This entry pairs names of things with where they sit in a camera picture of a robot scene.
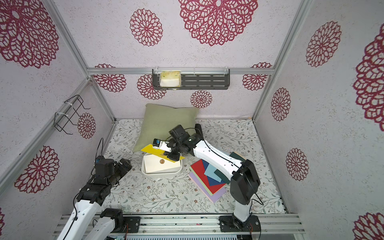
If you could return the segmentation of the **dark green envelope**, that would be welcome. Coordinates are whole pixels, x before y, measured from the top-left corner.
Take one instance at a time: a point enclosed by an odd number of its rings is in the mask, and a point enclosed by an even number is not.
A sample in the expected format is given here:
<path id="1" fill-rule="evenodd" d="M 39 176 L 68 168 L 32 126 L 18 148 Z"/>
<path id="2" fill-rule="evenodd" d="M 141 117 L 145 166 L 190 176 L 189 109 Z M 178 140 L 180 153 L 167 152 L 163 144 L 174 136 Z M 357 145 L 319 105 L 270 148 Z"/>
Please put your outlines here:
<path id="1" fill-rule="evenodd" d="M 229 155 L 231 158 L 234 158 L 234 159 L 237 159 L 237 160 L 240 160 L 242 162 L 244 162 L 246 159 L 239 155 L 237 152 L 232 152 L 230 153 Z M 215 170 L 214 173 L 224 182 L 226 183 L 227 185 L 230 184 L 230 179 L 228 179 L 222 172 L 220 172 L 219 170 Z"/>

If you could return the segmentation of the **cream white envelope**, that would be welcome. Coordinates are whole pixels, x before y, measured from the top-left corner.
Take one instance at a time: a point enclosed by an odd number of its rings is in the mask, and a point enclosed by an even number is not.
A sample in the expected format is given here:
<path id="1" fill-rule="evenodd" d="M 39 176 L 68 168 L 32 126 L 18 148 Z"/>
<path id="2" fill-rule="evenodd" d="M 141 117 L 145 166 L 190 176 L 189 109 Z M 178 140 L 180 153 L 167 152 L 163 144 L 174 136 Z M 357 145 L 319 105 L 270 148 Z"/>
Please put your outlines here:
<path id="1" fill-rule="evenodd" d="M 161 164 L 159 157 L 150 154 L 144 155 L 143 163 L 147 174 L 174 173 L 182 168 L 180 162 L 171 163 L 166 161 Z"/>

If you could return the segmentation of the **yellow envelope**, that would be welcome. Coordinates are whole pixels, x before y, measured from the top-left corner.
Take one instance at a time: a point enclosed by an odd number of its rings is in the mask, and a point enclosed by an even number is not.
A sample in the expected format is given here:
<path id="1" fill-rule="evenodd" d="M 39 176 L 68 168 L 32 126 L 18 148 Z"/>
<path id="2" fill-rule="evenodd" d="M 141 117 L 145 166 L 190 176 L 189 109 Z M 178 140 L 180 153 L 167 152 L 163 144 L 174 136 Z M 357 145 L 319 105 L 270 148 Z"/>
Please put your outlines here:
<path id="1" fill-rule="evenodd" d="M 153 145 L 147 145 L 143 149 L 141 149 L 142 152 L 148 153 L 150 155 L 155 155 L 160 158 L 160 163 L 164 164 L 166 161 L 169 161 L 171 163 L 175 163 L 176 161 L 171 160 L 168 157 L 168 152 L 160 149 L 155 149 Z"/>

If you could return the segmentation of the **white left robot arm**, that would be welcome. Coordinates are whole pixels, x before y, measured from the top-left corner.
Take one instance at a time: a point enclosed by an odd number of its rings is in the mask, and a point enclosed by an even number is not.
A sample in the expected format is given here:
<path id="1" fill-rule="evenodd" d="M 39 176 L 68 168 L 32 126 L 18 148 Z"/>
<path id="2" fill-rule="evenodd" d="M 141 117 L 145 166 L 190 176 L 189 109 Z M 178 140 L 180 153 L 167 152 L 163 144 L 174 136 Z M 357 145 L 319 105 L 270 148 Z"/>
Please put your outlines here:
<path id="1" fill-rule="evenodd" d="M 61 231 L 59 240 L 82 240 L 94 216 L 101 209 L 111 189 L 132 169 L 130 160 L 119 162 L 99 156 L 87 184 L 82 187 L 73 200 L 73 212 Z M 86 236 L 87 240 L 104 240 L 110 233 L 123 231 L 127 225 L 120 209 L 105 209 L 96 225 Z"/>

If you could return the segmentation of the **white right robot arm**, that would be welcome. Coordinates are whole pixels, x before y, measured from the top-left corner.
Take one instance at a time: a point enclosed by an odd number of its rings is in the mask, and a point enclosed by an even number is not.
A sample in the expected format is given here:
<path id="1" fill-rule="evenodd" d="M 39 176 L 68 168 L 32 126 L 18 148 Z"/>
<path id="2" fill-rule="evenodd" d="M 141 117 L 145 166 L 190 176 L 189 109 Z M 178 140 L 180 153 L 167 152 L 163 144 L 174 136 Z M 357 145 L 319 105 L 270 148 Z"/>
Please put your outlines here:
<path id="1" fill-rule="evenodd" d="M 199 134 L 173 135 L 169 141 L 154 140 L 154 146 L 177 161 L 181 154 L 190 154 L 208 162 L 230 180 L 230 193 L 235 200 L 233 220 L 245 224 L 251 217 L 252 199 L 261 183 L 255 165 L 250 160 L 241 161 L 219 151 Z"/>

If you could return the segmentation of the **white plastic storage box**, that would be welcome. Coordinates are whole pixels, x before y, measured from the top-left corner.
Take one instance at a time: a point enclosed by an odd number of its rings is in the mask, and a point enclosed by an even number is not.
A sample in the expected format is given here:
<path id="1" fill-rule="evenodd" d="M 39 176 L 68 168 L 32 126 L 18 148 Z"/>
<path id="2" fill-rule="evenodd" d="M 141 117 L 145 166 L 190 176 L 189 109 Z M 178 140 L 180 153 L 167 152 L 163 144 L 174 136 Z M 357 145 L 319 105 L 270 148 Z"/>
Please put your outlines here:
<path id="1" fill-rule="evenodd" d="M 145 154 L 142 160 L 142 172 L 147 177 L 173 177 L 182 170 L 181 162 L 171 162 L 156 155 Z"/>

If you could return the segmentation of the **red envelope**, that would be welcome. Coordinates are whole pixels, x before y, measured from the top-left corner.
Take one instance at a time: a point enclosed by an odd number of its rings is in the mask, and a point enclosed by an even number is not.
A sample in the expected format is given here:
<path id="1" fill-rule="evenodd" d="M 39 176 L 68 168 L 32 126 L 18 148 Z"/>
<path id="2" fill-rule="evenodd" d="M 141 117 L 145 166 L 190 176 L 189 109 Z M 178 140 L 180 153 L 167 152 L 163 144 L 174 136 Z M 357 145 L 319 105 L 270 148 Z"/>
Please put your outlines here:
<path id="1" fill-rule="evenodd" d="M 198 178 L 204 183 L 206 187 L 212 192 L 217 192 L 220 188 L 224 187 L 226 183 L 217 185 L 217 186 L 210 186 L 207 177 L 204 175 L 204 166 L 202 160 L 198 160 L 194 164 L 190 166 L 190 169 L 194 170 Z"/>

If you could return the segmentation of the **green square pillow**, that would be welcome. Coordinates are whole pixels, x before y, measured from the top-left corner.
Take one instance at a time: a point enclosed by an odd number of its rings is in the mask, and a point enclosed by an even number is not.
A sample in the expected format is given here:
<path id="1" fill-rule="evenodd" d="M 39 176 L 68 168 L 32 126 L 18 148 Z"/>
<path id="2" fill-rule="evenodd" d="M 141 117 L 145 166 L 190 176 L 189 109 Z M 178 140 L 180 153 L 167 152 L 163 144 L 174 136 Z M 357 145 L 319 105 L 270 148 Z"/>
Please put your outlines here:
<path id="1" fill-rule="evenodd" d="M 167 139 L 170 136 L 169 131 L 178 125 L 186 129 L 190 135 L 194 134 L 198 114 L 198 108 L 172 108 L 147 104 L 140 136 L 133 152 L 141 151 L 152 144 L 154 139 Z"/>

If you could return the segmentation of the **light blue envelope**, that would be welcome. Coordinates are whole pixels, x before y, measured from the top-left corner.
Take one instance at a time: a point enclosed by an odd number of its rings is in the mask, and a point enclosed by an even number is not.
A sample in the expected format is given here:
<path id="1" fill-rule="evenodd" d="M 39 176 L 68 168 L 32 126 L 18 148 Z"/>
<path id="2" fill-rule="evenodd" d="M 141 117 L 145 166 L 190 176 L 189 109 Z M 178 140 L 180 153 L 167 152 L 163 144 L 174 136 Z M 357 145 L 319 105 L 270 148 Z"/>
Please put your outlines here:
<path id="1" fill-rule="evenodd" d="M 216 170 L 217 169 L 214 166 L 212 166 L 211 164 L 208 164 L 208 166 L 207 166 L 207 168 L 205 170 L 205 175 L 207 177 L 217 181 L 217 182 L 221 182 L 222 179 L 218 175 L 215 174 Z"/>

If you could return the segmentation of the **dark blue envelope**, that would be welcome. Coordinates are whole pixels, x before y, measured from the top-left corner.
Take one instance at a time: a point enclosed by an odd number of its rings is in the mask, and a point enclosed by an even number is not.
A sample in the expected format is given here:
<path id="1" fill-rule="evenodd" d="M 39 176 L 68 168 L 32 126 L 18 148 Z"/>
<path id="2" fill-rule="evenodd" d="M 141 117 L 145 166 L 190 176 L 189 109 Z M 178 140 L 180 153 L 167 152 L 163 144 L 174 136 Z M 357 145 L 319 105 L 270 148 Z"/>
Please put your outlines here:
<path id="1" fill-rule="evenodd" d="M 204 170 L 206 170 L 206 168 L 207 168 L 207 166 L 208 166 L 208 162 L 207 161 L 205 161 L 205 160 L 202 160 L 202 162 L 203 162 L 203 166 L 204 166 Z M 209 177 L 207 177 L 207 179 L 208 179 L 208 182 L 209 182 L 209 185 L 210 186 L 217 186 L 217 185 L 221 185 L 221 184 L 224 184 L 224 182 L 223 181 L 221 181 L 221 182 L 217 182 L 217 181 L 215 181 L 215 180 L 213 180 L 213 179 L 211 179 L 211 178 L 209 178 Z"/>

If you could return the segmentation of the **light green envelope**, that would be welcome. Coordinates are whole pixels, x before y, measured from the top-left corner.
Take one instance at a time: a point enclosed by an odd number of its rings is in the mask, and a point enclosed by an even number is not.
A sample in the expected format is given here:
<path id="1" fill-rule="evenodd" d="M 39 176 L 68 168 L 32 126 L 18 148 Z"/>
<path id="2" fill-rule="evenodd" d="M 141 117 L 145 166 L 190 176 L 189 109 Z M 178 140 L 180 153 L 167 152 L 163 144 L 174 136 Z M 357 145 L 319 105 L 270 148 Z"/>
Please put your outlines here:
<path id="1" fill-rule="evenodd" d="M 206 187 L 204 185 L 204 183 L 198 178 L 198 176 L 196 175 L 195 171 L 191 169 L 191 173 L 189 174 L 189 177 L 191 178 L 191 180 L 198 186 L 198 188 L 200 188 L 200 190 L 203 191 L 203 193 L 208 197 L 208 198 L 213 198 L 213 197 L 216 197 L 217 198 L 220 198 L 222 195 L 224 195 L 227 190 L 222 187 L 220 188 L 217 192 L 215 193 L 212 193 L 208 187 Z"/>

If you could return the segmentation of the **lilac envelope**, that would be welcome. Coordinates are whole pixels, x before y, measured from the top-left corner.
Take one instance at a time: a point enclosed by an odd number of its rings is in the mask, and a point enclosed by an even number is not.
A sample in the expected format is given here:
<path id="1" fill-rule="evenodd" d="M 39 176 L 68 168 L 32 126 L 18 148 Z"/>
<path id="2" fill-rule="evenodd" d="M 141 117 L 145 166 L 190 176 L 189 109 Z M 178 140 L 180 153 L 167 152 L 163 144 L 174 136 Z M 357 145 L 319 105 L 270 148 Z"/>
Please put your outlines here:
<path id="1" fill-rule="evenodd" d="M 226 192 L 227 190 L 223 187 L 220 190 L 218 190 L 215 194 L 210 195 L 207 190 L 203 187 L 203 185 L 200 183 L 200 181 L 197 179 L 195 174 L 189 173 L 189 177 L 191 180 L 195 183 L 195 185 L 203 192 L 203 194 L 212 202 L 216 203 Z"/>

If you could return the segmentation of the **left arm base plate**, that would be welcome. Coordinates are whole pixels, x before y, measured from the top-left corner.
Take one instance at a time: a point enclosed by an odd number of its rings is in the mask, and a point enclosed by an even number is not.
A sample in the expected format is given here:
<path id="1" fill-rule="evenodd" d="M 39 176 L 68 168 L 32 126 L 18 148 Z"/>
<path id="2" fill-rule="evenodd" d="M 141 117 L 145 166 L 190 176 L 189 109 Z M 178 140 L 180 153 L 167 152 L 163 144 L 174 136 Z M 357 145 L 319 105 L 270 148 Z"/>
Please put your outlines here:
<path id="1" fill-rule="evenodd" d="M 136 234 L 139 232 L 141 225 L 141 217 L 124 217 L 123 228 L 121 233 L 124 234 Z"/>

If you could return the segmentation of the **black wall shelf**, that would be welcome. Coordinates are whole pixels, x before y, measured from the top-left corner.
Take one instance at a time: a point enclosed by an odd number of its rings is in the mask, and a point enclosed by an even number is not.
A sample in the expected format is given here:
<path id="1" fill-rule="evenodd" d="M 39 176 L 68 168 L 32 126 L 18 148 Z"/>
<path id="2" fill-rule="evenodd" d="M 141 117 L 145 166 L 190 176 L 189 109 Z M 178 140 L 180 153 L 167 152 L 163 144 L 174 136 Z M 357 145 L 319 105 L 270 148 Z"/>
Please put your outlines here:
<path id="1" fill-rule="evenodd" d="M 230 86 L 228 68 L 218 71 L 181 71 L 180 83 L 177 86 L 161 86 L 162 71 L 152 69 L 152 85 L 155 90 L 227 90 Z"/>

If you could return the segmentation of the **aluminium front rail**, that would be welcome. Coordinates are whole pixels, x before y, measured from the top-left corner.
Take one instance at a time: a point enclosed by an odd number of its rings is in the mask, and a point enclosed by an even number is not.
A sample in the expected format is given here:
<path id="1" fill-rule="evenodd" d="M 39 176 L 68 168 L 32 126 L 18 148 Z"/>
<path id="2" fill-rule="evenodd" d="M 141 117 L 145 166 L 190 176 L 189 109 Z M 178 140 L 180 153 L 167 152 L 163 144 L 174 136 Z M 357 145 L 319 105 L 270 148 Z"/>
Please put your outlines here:
<path id="1" fill-rule="evenodd" d="M 261 223 L 260 232 L 221 232 L 219 225 L 220 216 L 230 214 L 143 214 L 124 215 L 123 217 L 141 217 L 139 232 L 127 235 L 303 235 L 304 226 L 298 215 L 256 215 Z"/>

